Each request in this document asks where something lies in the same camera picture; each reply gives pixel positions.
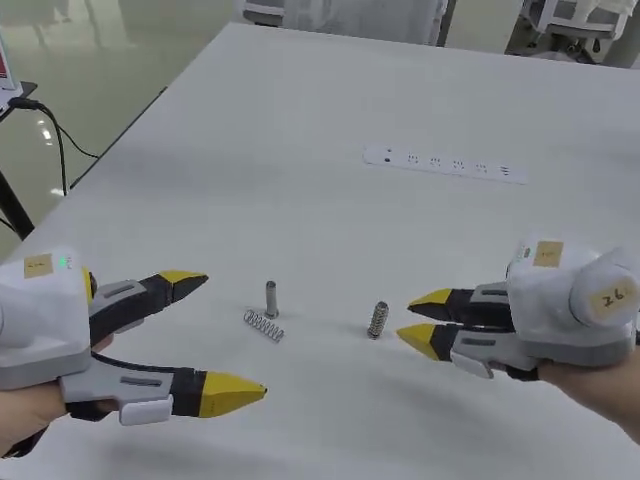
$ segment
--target white chair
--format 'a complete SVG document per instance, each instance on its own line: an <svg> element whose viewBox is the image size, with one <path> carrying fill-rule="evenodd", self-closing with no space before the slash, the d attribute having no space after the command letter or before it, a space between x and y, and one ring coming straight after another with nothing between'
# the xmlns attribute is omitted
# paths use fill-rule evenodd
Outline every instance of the white chair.
<svg viewBox="0 0 640 480"><path fill-rule="evenodd" d="M599 7L592 9L591 4L576 0L526 0L522 16L531 22L538 36L555 33L579 39L618 39L629 16Z"/></svg>
<svg viewBox="0 0 640 480"><path fill-rule="evenodd" d="M236 0L243 17L353 37L435 45L447 0Z"/></svg>
<svg viewBox="0 0 640 480"><path fill-rule="evenodd" d="M268 27L282 26L285 0L246 0L242 6L242 16L256 25Z"/></svg>

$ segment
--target hand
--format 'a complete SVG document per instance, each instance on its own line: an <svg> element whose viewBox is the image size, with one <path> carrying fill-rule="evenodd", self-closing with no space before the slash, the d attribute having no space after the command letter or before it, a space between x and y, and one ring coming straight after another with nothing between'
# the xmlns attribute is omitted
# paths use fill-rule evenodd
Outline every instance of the hand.
<svg viewBox="0 0 640 480"><path fill-rule="evenodd" d="M95 346L94 351L108 347L109 337ZM105 411L111 406L105 404ZM57 382L20 390L0 391L0 456L13 445L47 427L67 414L62 392Z"/></svg>
<svg viewBox="0 0 640 480"><path fill-rule="evenodd" d="M618 424L640 444L640 350L613 367L588 369L546 363L540 378L580 405Z"/></svg>

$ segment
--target yellow claw tip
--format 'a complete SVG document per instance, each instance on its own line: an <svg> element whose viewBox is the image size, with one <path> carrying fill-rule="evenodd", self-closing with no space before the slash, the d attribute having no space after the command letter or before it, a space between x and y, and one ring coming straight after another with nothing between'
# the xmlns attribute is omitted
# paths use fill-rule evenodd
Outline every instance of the yellow claw tip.
<svg viewBox="0 0 640 480"><path fill-rule="evenodd" d="M202 278L202 277L208 278L207 275L204 273L186 272L183 270L164 270L158 273L158 275L160 275L161 277L163 277L165 280L172 283L173 285L187 278Z"/></svg>
<svg viewBox="0 0 640 480"><path fill-rule="evenodd" d="M199 416L211 418L225 415L262 400L266 393L267 388L259 383L228 373L207 372Z"/></svg>
<svg viewBox="0 0 640 480"><path fill-rule="evenodd" d="M429 323L421 323L419 325L412 325L410 327L404 327L396 331L398 336L418 350L423 355L426 355L431 360L439 361L438 355L431 346L431 338L436 326Z"/></svg>
<svg viewBox="0 0 640 480"><path fill-rule="evenodd" d="M409 304L409 307L415 307L417 305L424 305L425 303L435 303L439 305L444 305L447 303L447 299L451 295L450 288L443 288L442 290L436 290L435 292L431 292L424 297L420 297L417 300L414 300Z"/></svg>

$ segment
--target white table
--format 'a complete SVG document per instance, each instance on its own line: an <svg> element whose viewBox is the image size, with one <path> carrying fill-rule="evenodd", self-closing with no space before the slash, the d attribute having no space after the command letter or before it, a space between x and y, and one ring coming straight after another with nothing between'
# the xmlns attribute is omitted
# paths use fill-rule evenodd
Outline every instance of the white table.
<svg viewBox="0 0 640 480"><path fill-rule="evenodd" d="M429 290L502 278L530 229L638 250L639 78L228 26L14 257L73 245L102 282L208 272L107 353L230 371L267 397L209 421L65 419L0 478L635 476L638 447L554 388L430 362L394 329ZM530 184L366 166L371 143L505 162ZM242 321L268 279L279 345Z"/></svg>

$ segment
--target grey plastic part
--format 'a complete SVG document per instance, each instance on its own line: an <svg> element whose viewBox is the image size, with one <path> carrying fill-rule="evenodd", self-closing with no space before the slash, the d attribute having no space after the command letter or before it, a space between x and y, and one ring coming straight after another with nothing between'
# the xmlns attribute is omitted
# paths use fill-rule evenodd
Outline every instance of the grey plastic part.
<svg viewBox="0 0 640 480"><path fill-rule="evenodd" d="M608 367L620 363L633 352L636 344L636 335L633 332L633 335L629 338L594 347L576 347L541 342L522 342L522 344L523 351L531 357L582 367Z"/></svg>
<svg viewBox="0 0 640 480"><path fill-rule="evenodd" d="M488 333L461 330L453 343L452 352L471 358L491 368L509 365L520 370L533 370L539 360L527 356L524 345L515 333Z"/></svg>
<svg viewBox="0 0 640 480"><path fill-rule="evenodd" d="M469 302L501 303L503 305L509 305L507 283L497 282L478 285L473 291Z"/></svg>
<svg viewBox="0 0 640 480"><path fill-rule="evenodd" d="M82 372L88 368L91 360L91 349L87 348L84 352L75 355L4 367L0 369L0 385L2 390L15 390L52 382L60 375Z"/></svg>
<svg viewBox="0 0 640 480"><path fill-rule="evenodd" d="M93 316L131 295L144 293L145 291L146 289L137 280L123 280L122 282L103 285L96 290L96 294L93 296L93 300L89 305L89 316Z"/></svg>
<svg viewBox="0 0 640 480"><path fill-rule="evenodd" d="M67 403L114 399L122 408L128 403L168 399L172 380L173 373L129 370L91 357L89 368L60 378L60 387Z"/></svg>

